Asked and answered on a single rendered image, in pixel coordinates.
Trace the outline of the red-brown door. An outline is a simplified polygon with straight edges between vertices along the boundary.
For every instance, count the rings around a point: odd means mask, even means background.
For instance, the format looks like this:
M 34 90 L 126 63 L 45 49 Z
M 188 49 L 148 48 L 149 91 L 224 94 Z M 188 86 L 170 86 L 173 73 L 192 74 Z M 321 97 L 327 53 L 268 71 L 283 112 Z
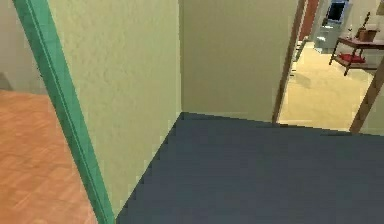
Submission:
M 306 10 L 299 34 L 300 41 L 302 41 L 306 36 L 309 36 L 311 33 L 318 4 L 319 0 L 307 0 Z

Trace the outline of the pale blue cabinet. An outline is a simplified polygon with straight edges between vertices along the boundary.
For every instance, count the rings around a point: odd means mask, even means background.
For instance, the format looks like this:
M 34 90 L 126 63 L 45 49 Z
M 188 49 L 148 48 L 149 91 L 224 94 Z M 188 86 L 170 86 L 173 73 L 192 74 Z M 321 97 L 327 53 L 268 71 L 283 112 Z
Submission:
M 326 9 L 314 34 L 314 49 L 321 54 L 330 54 L 342 33 L 342 24 L 349 0 L 324 0 Z

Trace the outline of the red cushion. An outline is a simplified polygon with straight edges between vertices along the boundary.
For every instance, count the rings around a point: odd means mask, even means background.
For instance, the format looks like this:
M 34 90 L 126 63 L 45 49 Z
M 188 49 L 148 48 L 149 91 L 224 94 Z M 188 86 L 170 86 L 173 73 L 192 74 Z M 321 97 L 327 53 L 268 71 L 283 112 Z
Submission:
M 351 63 L 360 63 L 360 64 L 363 64 L 365 63 L 365 59 L 359 55 L 352 55 L 352 54 L 344 54 L 344 53 L 341 53 L 339 54 L 339 57 L 344 60 L 344 61 L 348 61 L 348 62 L 351 62 Z

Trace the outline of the dark wooden side table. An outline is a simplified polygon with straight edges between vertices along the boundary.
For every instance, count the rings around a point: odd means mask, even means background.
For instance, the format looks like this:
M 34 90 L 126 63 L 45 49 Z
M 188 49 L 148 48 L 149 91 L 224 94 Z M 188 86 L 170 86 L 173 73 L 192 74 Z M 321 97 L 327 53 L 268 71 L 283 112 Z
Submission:
M 384 41 L 377 40 L 372 42 L 360 42 L 356 38 L 349 39 L 347 37 L 338 37 L 336 44 L 334 46 L 333 52 L 331 54 L 329 65 L 332 64 L 333 61 L 336 61 L 341 66 L 345 68 L 344 75 L 347 75 L 351 69 L 363 69 L 363 70 L 376 70 L 378 68 L 377 65 L 367 64 L 367 63 L 351 63 L 348 61 L 342 60 L 337 54 L 336 50 L 339 44 L 346 45 L 352 48 L 352 55 L 356 55 L 356 52 L 359 52 L 359 56 L 362 57 L 362 53 L 364 50 L 384 50 Z

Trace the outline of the brown plant pot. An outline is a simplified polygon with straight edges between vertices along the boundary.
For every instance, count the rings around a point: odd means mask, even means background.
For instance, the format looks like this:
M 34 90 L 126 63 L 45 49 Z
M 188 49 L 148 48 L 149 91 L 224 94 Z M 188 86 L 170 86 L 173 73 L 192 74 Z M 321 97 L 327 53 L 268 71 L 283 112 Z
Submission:
M 379 32 L 378 28 L 373 28 L 373 29 L 367 28 L 367 23 L 370 19 L 370 15 L 371 15 L 370 12 L 366 14 L 362 26 L 357 29 L 355 38 L 360 42 L 372 42 L 376 34 Z

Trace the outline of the brown door frame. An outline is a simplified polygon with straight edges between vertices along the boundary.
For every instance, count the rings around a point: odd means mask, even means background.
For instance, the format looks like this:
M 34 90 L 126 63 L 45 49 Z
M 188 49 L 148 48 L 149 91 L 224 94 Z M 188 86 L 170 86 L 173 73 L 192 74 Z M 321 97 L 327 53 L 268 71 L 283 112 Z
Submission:
M 288 76 L 291 72 L 291 66 L 293 62 L 293 53 L 295 50 L 295 46 L 297 44 L 299 31 L 301 29 L 302 20 L 304 17 L 304 11 L 306 10 L 306 5 L 307 5 L 307 0 L 297 1 L 296 13 L 293 20 L 289 44 L 287 47 L 287 53 L 285 56 L 285 62 L 282 70 L 282 77 L 280 78 L 277 95 L 275 99 L 275 105 L 272 113 L 272 122 L 274 124 L 277 123 L 277 120 L 280 114 L 283 95 L 286 89 Z M 376 71 L 375 76 L 367 89 L 367 92 L 359 106 L 359 109 L 352 121 L 351 126 L 349 127 L 350 133 L 360 132 L 369 112 L 372 109 L 372 106 L 374 105 L 374 102 L 379 96 L 382 86 L 384 85 L 384 58 L 382 59 L 380 65 L 375 71 Z

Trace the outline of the green door frame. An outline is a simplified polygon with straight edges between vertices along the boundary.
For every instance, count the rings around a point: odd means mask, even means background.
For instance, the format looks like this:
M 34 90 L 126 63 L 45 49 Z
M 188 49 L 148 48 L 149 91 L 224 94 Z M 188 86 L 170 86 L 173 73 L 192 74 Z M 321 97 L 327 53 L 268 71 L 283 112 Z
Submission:
M 98 224 L 115 217 L 47 0 L 11 0 Z

